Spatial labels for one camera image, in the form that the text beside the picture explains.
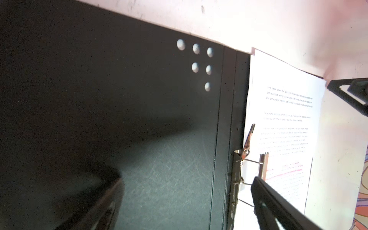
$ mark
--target table surface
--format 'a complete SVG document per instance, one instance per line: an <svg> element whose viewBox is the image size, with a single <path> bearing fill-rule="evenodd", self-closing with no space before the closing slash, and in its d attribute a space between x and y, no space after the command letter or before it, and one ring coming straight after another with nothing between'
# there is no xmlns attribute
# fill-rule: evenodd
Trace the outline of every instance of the table surface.
<svg viewBox="0 0 368 230"><path fill-rule="evenodd" d="M365 1L82 1L244 52L256 48L327 80L362 78L368 73L366 45L351 47L348 42L365 28ZM350 37L341 43L336 39L340 34ZM328 67L332 71L327 75ZM305 209L306 216L323 229L351 226L367 127L368 118L326 90Z"/></svg>

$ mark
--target scratched black surface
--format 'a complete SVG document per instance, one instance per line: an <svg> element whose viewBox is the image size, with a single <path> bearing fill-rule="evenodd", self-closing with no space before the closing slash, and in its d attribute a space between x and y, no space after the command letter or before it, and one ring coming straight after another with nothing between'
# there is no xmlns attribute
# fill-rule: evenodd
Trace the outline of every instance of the scratched black surface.
<svg viewBox="0 0 368 230"><path fill-rule="evenodd" d="M0 228L58 226L98 162L125 184L116 229L208 229L223 46L77 1L0 10Z"/></svg>

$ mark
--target white paper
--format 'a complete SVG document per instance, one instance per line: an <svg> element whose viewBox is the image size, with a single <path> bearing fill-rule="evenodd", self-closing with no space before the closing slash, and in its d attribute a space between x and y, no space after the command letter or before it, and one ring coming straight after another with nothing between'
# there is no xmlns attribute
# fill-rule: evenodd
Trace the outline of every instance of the white paper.
<svg viewBox="0 0 368 230"><path fill-rule="evenodd" d="M256 50L251 57L244 141L255 123L249 159L269 152L266 182L304 213L312 157L318 134L325 81ZM243 177L252 183L256 163L245 162ZM239 199L253 204L249 185ZM259 229L253 208L239 202L234 229Z"/></svg>

